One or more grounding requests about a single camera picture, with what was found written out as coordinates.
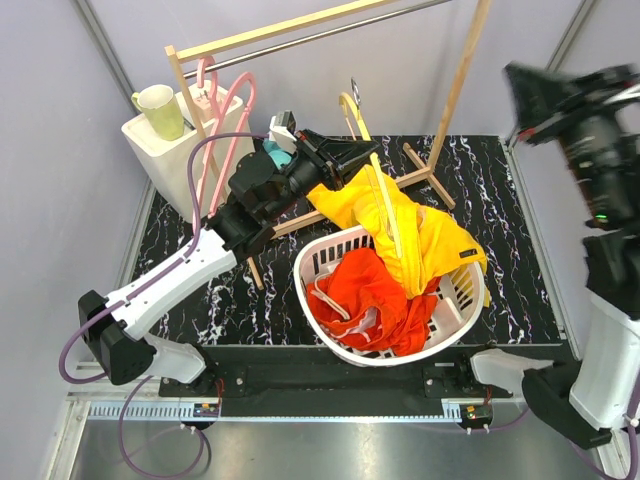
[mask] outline red garment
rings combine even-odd
[[[331,276],[318,281],[320,290],[344,308],[350,320],[312,295],[313,283],[307,285],[307,301],[316,320],[343,344],[409,355],[421,351],[429,338],[427,322],[438,303],[437,295],[430,294],[439,283],[440,278],[434,278],[423,295],[407,300],[375,251],[358,248],[345,254]],[[375,323],[365,318],[370,307],[377,309]]]

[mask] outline laundry basket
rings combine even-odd
[[[307,303],[307,285],[318,275],[331,273],[344,254],[356,248],[374,248],[373,238],[361,226],[320,238],[304,247],[293,271],[298,298],[309,324],[333,353],[360,367],[390,367],[429,357],[456,343],[476,323],[484,301],[484,279],[477,262],[463,265],[440,279],[438,304],[428,322],[431,334],[421,352],[396,356],[390,349],[363,352],[348,347],[325,332]]]

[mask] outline mug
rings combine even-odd
[[[152,85],[131,95],[131,101],[163,140],[176,140],[184,133],[184,119],[171,87]]]

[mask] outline black marble surface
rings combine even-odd
[[[431,136],[376,137],[383,170],[398,177],[415,170],[402,145],[425,160]],[[484,308],[464,344],[560,342],[531,238],[498,137],[451,136],[445,140],[436,176],[456,201],[452,214],[489,258],[486,284],[492,303]],[[411,199],[445,210],[426,182],[404,189]],[[308,212],[301,200],[282,220]],[[292,267],[310,241],[337,231],[325,220],[272,241],[256,260],[265,289],[256,289],[246,262],[212,279],[167,313],[152,333],[202,345],[314,345],[293,285]],[[191,238],[191,225],[159,195],[153,202],[134,278]]]

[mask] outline metal rail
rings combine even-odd
[[[567,56],[571,52],[571,49],[578,38],[578,35],[582,32],[582,29],[591,18],[591,15],[595,11],[596,7],[600,3],[600,0],[582,0],[582,3],[578,6],[576,13],[571,18],[569,25],[562,34],[560,42],[553,51],[551,58],[547,62],[546,70],[550,72],[557,72],[562,68]],[[511,129],[511,133],[507,136],[507,145],[509,148],[514,148],[518,143],[518,125],[515,125]]]
[[[356,28],[372,25],[374,23],[382,22],[390,18],[395,18],[401,15],[406,15],[408,13],[417,12],[418,10],[424,10],[429,7],[435,7],[436,5],[441,5],[443,3],[447,3],[450,1],[451,0],[431,0],[429,2],[419,3],[418,5],[413,5],[411,7],[403,8],[401,10],[396,10],[395,12],[385,13],[377,17],[368,18],[366,20],[360,20],[358,22],[350,23],[342,27],[333,28],[331,30],[326,30],[320,33],[314,33],[313,35],[308,35],[306,37],[298,38],[296,40],[291,40],[289,42],[279,43],[278,45],[274,45],[272,47],[263,48],[262,50],[257,50],[255,52],[247,53],[245,55],[240,55],[238,57],[225,60],[224,62],[216,63],[215,65],[211,65],[210,67],[207,67],[205,69],[205,72],[207,73],[215,72],[216,70],[221,70],[226,67],[231,67],[232,65],[238,65],[239,63],[243,63],[248,60],[253,60],[254,58],[263,57],[265,55],[269,55],[270,53],[279,52],[280,50],[285,50],[287,48],[303,45],[305,43],[313,42],[314,40],[319,40],[321,38],[337,35],[338,33],[348,32]],[[191,72],[185,73],[184,78],[186,79],[194,78],[196,75],[197,75],[197,71],[193,70]]]

